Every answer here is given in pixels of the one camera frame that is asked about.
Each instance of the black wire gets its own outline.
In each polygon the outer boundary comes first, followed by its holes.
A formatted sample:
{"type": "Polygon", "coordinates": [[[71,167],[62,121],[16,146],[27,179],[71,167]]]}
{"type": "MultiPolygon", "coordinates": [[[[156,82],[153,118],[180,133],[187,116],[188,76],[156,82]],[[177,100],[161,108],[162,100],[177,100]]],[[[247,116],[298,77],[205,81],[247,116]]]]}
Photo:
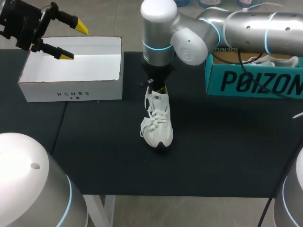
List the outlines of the black wire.
{"type": "Polygon", "coordinates": [[[40,8],[40,10],[43,10],[44,8],[49,7],[49,6],[51,6],[51,5],[43,6],[42,8],[40,8]]]}
{"type": "Polygon", "coordinates": [[[260,220],[259,220],[259,223],[258,223],[258,227],[261,227],[261,225],[262,225],[262,223],[263,223],[263,220],[264,220],[264,218],[265,218],[265,215],[266,215],[266,213],[267,213],[267,211],[268,211],[268,208],[269,208],[269,206],[270,206],[272,200],[273,200],[273,197],[270,197],[270,198],[267,200],[267,203],[266,203],[266,205],[265,205],[265,208],[264,208],[264,210],[263,210],[263,212],[262,212],[262,215],[261,215],[261,217],[260,217],[260,220]]]}
{"type": "MultiPolygon", "coordinates": [[[[212,55],[213,55],[216,59],[219,59],[220,61],[223,61],[223,62],[225,62],[225,63],[227,63],[227,64],[231,64],[231,65],[241,65],[241,62],[231,62],[231,61],[227,61],[227,60],[224,60],[224,59],[218,57],[218,56],[215,55],[214,53],[212,53],[212,55]]],[[[251,64],[252,62],[254,62],[254,61],[258,60],[260,57],[262,57],[262,55],[263,55],[263,54],[261,53],[261,54],[260,54],[258,57],[256,57],[255,59],[250,60],[250,61],[247,61],[247,62],[243,62],[242,64],[243,64],[243,65],[251,64]]]]}
{"type": "MultiPolygon", "coordinates": [[[[213,56],[214,56],[215,58],[217,58],[217,59],[219,59],[219,60],[221,60],[221,61],[227,63],[227,64],[241,65],[241,68],[243,69],[245,75],[248,76],[248,77],[251,79],[251,81],[253,81],[255,84],[257,84],[260,88],[264,89],[265,91],[270,92],[270,93],[272,93],[272,94],[274,94],[274,95],[276,95],[276,96],[279,96],[279,97],[281,97],[281,98],[297,100],[297,99],[295,99],[295,98],[291,98],[291,97],[288,97],[288,96],[285,96],[285,95],[282,95],[282,94],[278,94],[278,93],[274,92],[273,90],[271,90],[271,89],[265,87],[264,85],[262,85],[262,84],[260,84],[258,81],[256,81],[256,80],[253,78],[253,75],[252,75],[251,73],[247,72],[246,68],[244,67],[244,64],[249,64],[249,63],[251,63],[251,62],[256,61],[258,58],[260,58],[260,57],[262,56],[262,54],[260,54],[260,55],[259,55],[257,58],[255,58],[253,61],[247,61],[247,62],[244,62],[244,63],[242,62],[241,51],[240,51],[240,50],[238,50],[238,59],[239,59],[239,63],[233,63],[233,62],[226,61],[226,60],[224,60],[224,59],[221,59],[221,58],[217,57],[217,56],[214,55],[214,54],[213,54],[213,56]]],[[[286,166],[284,167],[284,169],[283,169],[283,171],[282,171],[282,174],[280,175],[280,178],[279,178],[279,180],[277,181],[277,183],[276,183],[276,185],[275,185],[275,187],[274,187],[274,191],[272,192],[271,196],[269,197],[269,199],[268,199],[268,201],[267,201],[267,203],[266,203],[266,205],[265,205],[265,207],[264,207],[264,209],[263,209],[262,215],[261,215],[261,217],[260,217],[260,219],[259,219],[259,222],[258,222],[258,227],[261,227],[261,226],[262,226],[262,223],[263,223],[263,221],[264,221],[264,218],[265,218],[265,215],[266,215],[266,213],[267,213],[267,211],[268,211],[268,208],[269,208],[269,206],[270,206],[270,204],[271,204],[271,201],[272,201],[272,199],[275,197],[275,195],[276,195],[276,193],[277,193],[277,190],[279,189],[280,185],[281,185],[282,182],[284,181],[285,175],[286,175],[287,172],[289,171],[289,168],[291,167],[292,163],[293,163],[294,160],[296,159],[296,157],[297,157],[297,155],[298,155],[299,152],[300,152],[300,149],[298,149],[298,151],[294,152],[294,153],[291,155],[290,159],[288,160],[286,166]]]]}
{"type": "Polygon", "coordinates": [[[250,78],[251,81],[253,81],[255,84],[257,84],[260,88],[262,88],[263,90],[273,94],[273,95],[276,95],[280,98],[285,98],[285,99],[292,99],[292,100],[297,100],[295,98],[291,98],[291,97],[288,97],[288,96],[285,96],[285,95],[282,95],[282,94],[279,94],[277,92],[274,92],[273,90],[267,88],[266,86],[264,86],[263,84],[260,84],[257,80],[254,79],[253,75],[250,73],[250,72],[247,72],[246,68],[244,67],[245,64],[250,64],[256,60],[258,60],[261,56],[262,56],[262,53],[255,59],[251,60],[251,61],[247,61],[247,62],[242,62],[242,58],[241,58],[241,51],[238,50],[238,59],[239,59],[239,63],[237,62],[230,62],[230,61],[226,61],[218,56],[216,56],[215,54],[212,54],[215,58],[219,59],[220,61],[223,61],[227,64],[233,64],[233,65],[240,65],[242,70],[244,71],[244,74],[246,76],[248,76],[250,78]]]}
{"type": "Polygon", "coordinates": [[[291,98],[291,97],[288,97],[288,96],[285,96],[285,95],[282,95],[282,94],[279,94],[277,92],[274,92],[273,90],[267,88],[266,86],[264,86],[263,84],[260,84],[258,81],[256,81],[253,77],[253,75],[250,73],[250,72],[247,72],[246,68],[244,67],[244,64],[242,63],[242,58],[241,58],[241,51],[238,50],[238,58],[239,58],[239,63],[241,65],[241,68],[243,69],[244,73],[246,76],[248,76],[255,84],[257,84],[260,88],[262,88],[263,90],[273,94],[273,95],[276,95],[278,97],[281,97],[281,98],[285,98],[285,99],[294,99],[294,98],[291,98]]]}

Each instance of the shoe sole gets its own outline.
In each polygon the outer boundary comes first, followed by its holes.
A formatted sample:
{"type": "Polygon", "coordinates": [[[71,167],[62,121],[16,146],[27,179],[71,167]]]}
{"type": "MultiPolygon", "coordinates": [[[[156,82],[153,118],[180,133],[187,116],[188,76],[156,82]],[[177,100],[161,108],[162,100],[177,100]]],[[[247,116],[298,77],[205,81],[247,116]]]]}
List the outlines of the shoe sole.
{"type": "Polygon", "coordinates": [[[168,147],[166,147],[162,142],[160,142],[156,147],[152,147],[152,146],[149,145],[146,141],[145,141],[145,144],[147,144],[147,146],[148,146],[149,148],[151,148],[152,150],[167,152],[167,151],[170,150],[171,144],[172,144],[172,143],[171,143],[168,147]]]}

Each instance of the white sneaker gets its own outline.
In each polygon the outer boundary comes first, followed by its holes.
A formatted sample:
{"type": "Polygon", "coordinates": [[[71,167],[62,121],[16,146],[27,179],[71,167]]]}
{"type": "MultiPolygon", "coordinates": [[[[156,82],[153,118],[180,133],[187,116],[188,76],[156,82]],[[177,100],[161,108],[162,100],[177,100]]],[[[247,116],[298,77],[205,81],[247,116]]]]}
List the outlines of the white sneaker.
{"type": "MultiPolygon", "coordinates": [[[[251,61],[253,59],[255,59],[256,57],[251,57],[249,58],[248,61],[251,61]]],[[[275,64],[271,61],[264,61],[264,62],[258,62],[258,60],[256,61],[253,61],[252,63],[248,64],[248,65],[259,65],[259,66],[272,66],[272,67],[275,67],[275,64]]]]}
{"type": "Polygon", "coordinates": [[[263,64],[265,62],[271,62],[274,64],[274,66],[277,67],[291,67],[291,68],[295,68],[299,66],[299,58],[298,57],[292,57],[290,59],[278,59],[278,58],[273,58],[270,55],[266,55],[262,58],[259,58],[258,60],[254,61],[253,63],[260,65],[263,64]]]}
{"type": "Polygon", "coordinates": [[[141,123],[140,135],[153,148],[167,148],[173,138],[170,121],[169,95],[151,91],[148,87],[145,95],[145,110],[147,117],[141,123]]]}

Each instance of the white shoebox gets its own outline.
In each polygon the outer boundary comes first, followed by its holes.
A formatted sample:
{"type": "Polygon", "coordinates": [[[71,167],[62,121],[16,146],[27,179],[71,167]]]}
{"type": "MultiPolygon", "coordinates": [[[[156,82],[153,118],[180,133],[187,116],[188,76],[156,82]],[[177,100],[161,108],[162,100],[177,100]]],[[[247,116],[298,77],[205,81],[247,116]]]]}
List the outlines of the white shoebox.
{"type": "Polygon", "coordinates": [[[43,52],[30,52],[18,82],[28,102],[122,99],[121,37],[43,40],[73,53],[74,60],[57,60],[43,52]]]}

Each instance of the shoe tongue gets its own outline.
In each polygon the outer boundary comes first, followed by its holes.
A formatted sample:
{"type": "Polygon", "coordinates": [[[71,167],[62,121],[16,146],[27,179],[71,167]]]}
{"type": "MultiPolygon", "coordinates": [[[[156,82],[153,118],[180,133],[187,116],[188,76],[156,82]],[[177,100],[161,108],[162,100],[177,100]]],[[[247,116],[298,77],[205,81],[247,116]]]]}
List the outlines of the shoe tongue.
{"type": "Polygon", "coordinates": [[[155,109],[165,111],[166,107],[169,105],[169,95],[152,91],[151,96],[151,100],[155,109]]]}

